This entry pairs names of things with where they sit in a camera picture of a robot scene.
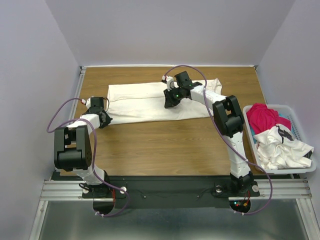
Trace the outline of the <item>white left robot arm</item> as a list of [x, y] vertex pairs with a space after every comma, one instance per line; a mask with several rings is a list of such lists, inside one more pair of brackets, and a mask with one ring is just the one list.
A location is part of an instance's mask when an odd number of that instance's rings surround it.
[[79, 118], [71, 119], [54, 130], [47, 127], [48, 133], [54, 133], [54, 165], [59, 170], [75, 173], [84, 182], [79, 184], [84, 198], [106, 198], [110, 194], [116, 197], [115, 190], [126, 194], [125, 186], [111, 185], [107, 172], [95, 164], [97, 151], [97, 129], [108, 126], [112, 118], [105, 110], [105, 97], [92, 96], [87, 100], [78, 97], [65, 101], [77, 100], [87, 110]]

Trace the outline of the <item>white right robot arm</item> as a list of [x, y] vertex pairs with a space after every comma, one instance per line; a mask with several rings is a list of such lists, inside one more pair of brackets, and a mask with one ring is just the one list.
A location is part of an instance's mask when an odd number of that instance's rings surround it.
[[235, 195], [247, 192], [254, 182], [243, 144], [244, 116], [238, 99], [234, 95], [224, 96], [208, 89], [204, 84], [193, 82], [183, 71], [174, 77], [164, 75], [166, 84], [163, 91], [166, 109], [177, 106], [182, 99], [203, 104], [222, 140], [227, 145], [230, 160], [230, 189]]

